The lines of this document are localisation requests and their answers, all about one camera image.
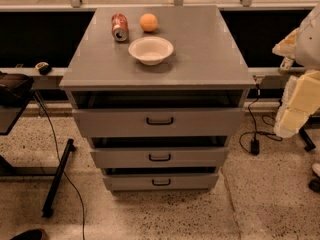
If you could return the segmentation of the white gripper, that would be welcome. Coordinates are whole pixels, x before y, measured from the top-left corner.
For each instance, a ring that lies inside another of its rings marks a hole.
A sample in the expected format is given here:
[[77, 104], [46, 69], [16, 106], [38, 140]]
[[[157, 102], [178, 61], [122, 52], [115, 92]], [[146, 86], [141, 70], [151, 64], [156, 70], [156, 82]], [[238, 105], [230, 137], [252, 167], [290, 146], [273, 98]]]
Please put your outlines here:
[[[296, 58], [298, 28], [272, 48], [272, 53]], [[320, 71], [308, 70], [300, 77], [291, 76], [285, 86], [282, 105], [276, 115], [274, 133], [281, 138], [297, 134], [309, 117], [320, 109]]]

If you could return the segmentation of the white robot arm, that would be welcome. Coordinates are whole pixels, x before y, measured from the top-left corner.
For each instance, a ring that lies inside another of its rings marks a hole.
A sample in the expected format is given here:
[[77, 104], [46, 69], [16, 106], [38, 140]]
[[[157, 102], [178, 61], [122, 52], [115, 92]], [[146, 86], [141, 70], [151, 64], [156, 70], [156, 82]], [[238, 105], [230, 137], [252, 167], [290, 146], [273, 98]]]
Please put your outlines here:
[[281, 73], [288, 73], [294, 62], [306, 69], [289, 78], [276, 115], [275, 134], [290, 138], [320, 108], [320, 4], [272, 52], [283, 57]]

